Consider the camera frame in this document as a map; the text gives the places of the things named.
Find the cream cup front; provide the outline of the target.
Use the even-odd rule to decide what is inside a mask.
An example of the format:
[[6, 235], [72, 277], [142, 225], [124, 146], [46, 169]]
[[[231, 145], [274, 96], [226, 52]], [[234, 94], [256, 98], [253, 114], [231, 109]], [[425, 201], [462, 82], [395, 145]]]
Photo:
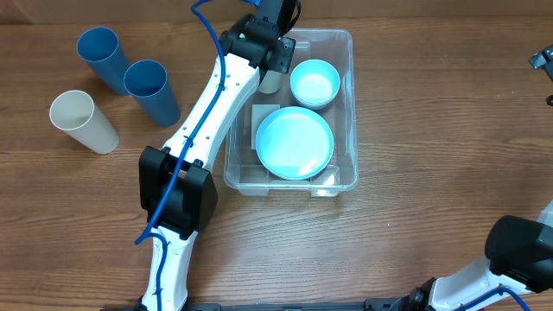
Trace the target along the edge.
[[258, 91], [263, 94], [272, 94], [280, 89], [283, 74], [276, 71], [267, 71], [260, 81]]

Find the light blue plate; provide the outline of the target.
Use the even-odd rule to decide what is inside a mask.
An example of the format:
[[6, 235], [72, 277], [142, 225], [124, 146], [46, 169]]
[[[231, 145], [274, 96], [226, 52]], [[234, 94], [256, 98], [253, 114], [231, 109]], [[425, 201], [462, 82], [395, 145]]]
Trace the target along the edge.
[[257, 157], [273, 175], [307, 180], [319, 174], [334, 153], [334, 134], [318, 113], [301, 106], [273, 111], [256, 133]]

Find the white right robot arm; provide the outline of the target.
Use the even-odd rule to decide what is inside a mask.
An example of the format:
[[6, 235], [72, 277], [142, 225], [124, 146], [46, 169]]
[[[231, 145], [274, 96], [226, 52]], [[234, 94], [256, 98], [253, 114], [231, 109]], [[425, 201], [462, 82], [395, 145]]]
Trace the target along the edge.
[[552, 205], [536, 220], [506, 215], [489, 232], [485, 254], [450, 276], [431, 278], [391, 304], [391, 310], [482, 310], [507, 296], [552, 288]]

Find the light blue bowl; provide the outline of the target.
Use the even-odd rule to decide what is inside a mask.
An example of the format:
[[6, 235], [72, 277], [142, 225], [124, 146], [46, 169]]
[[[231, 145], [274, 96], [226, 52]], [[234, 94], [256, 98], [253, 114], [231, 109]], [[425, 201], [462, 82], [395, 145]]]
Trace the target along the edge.
[[305, 60], [293, 69], [289, 83], [296, 101], [333, 101], [340, 90], [340, 74], [324, 60]]

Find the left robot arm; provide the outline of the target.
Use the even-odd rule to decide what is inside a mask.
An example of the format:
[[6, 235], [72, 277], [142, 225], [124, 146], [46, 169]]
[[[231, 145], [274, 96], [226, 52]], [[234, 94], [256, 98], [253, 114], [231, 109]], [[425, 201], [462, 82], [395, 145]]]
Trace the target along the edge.
[[153, 243], [149, 284], [137, 309], [183, 310], [194, 242], [218, 201], [213, 165], [245, 102], [268, 72], [287, 73], [296, 21], [247, 14], [214, 39], [218, 56], [210, 80], [179, 130], [161, 149], [139, 158], [140, 201], [148, 224], [137, 239]]

